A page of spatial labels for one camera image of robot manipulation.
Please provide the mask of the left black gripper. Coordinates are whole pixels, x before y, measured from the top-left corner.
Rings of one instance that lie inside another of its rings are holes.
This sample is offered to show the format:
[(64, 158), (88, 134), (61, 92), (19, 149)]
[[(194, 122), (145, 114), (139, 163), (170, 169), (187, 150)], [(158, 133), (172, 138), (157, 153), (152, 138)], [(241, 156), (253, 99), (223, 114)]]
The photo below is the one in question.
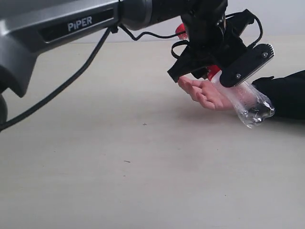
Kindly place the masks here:
[(248, 51), (240, 35), (248, 26), (248, 10), (226, 15), (191, 11), (181, 16), (188, 35), (184, 51), (167, 71), (175, 83), (191, 73), (196, 79), (212, 79), (216, 66), (224, 69)]

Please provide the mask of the black sleeved forearm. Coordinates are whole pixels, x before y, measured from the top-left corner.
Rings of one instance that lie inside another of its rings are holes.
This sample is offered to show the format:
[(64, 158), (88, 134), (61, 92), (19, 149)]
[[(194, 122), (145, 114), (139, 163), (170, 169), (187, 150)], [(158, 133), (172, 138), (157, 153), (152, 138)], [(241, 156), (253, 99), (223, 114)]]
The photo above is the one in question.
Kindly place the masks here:
[(261, 77), (253, 81), (252, 85), (270, 99), (276, 117), (305, 119), (304, 70), (280, 78)]

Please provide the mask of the left grey black robot arm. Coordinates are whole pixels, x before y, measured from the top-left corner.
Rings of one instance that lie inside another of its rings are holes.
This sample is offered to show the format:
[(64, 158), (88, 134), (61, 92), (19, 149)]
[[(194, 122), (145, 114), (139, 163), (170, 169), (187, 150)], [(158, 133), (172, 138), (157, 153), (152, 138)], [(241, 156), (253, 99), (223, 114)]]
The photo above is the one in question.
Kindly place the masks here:
[(173, 80), (206, 67), (226, 69), (247, 47), (240, 35), (254, 22), (248, 10), (226, 15), (225, 0), (3, 0), (0, 3), (0, 89), (23, 97), (39, 55), (99, 30), (104, 35), (86, 63), (47, 98), (8, 120), (0, 101), (0, 128), (36, 112), (74, 82), (91, 64), (110, 33), (126, 32), (180, 17), (188, 36), (183, 53), (168, 71)]

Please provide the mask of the person's open bare hand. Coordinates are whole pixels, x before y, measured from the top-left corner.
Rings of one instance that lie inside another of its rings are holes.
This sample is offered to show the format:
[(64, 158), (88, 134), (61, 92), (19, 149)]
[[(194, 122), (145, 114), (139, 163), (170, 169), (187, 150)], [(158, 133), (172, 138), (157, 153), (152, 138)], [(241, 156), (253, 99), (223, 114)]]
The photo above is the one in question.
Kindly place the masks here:
[(214, 85), (208, 80), (191, 80), (182, 76), (178, 80), (178, 85), (203, 108), (213, 111), (230, 111), (234, 107), (231, 102), (222, 95)]

